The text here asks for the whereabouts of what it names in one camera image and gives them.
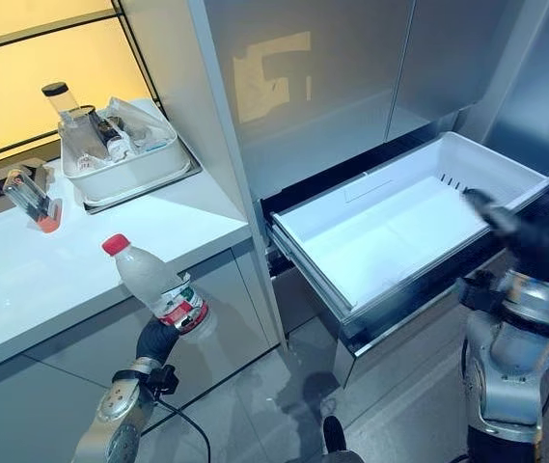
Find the window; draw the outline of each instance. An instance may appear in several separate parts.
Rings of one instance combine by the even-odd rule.
[[[112,95],[156,100],[133,50],[118,0],[0,0],[0,161],[59,156],[59,119],[41,92],[51,82],[96,107]]]

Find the cabinet door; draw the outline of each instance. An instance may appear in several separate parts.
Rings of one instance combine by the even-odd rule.
[[[69,463],[104,389],[17,356],[0,365],[0,463]]]
[[[176,367],[179,378],[172,398],[176,404],[203,393],[268,348],[231,251],[188,272],[217,326],[198,344],[180,339],[174,347],[169,363]],[[150,316],[139,301],[129,298],[30,349],[27,355],[108,386],[113,373],[134,360],[137,338]]]
[[[205,0],[256,198],[384,141],[410,0]]]
[[[416,0],[388,140],[482,98],[520,4]]]

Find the refrigerator drawer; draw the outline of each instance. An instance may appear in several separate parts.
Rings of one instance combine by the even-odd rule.
[[[465,188],[483,189],[517,210],[548,183],[547,177],[447,132],[272,213],[270,232],[345,323],[365,311],[379,311],[380,302],[392,302],[399,291],[453,256],[461,259],[460,251],[487,233],[461,198]]]

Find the robotic hand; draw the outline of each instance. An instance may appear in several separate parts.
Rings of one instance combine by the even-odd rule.
[[[459,282],[461,303],[474,310],[463,359],[469,459],[536,462],[540,380],[549,368],[549,200],[529,223],[479,190],[464,197],[517,257],[495,288],[486,272]]]
[[[178,329],[152,318],[137,341],[136,360],[113,376],[94,421],[75,451],[73,463],[132,463],[141,431],[150,419],[160,394],[178,386],[174,368],[166,365],[179,338]]]

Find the white countertop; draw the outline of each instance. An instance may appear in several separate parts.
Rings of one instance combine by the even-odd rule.
[[[121,232],[181,271],[250,237],[248,224],[208,172],[95,215],[48,164],[62,223],[45,234],[20,209],[0,213],[0,362],[117,304],[129,293],[100,244]]]

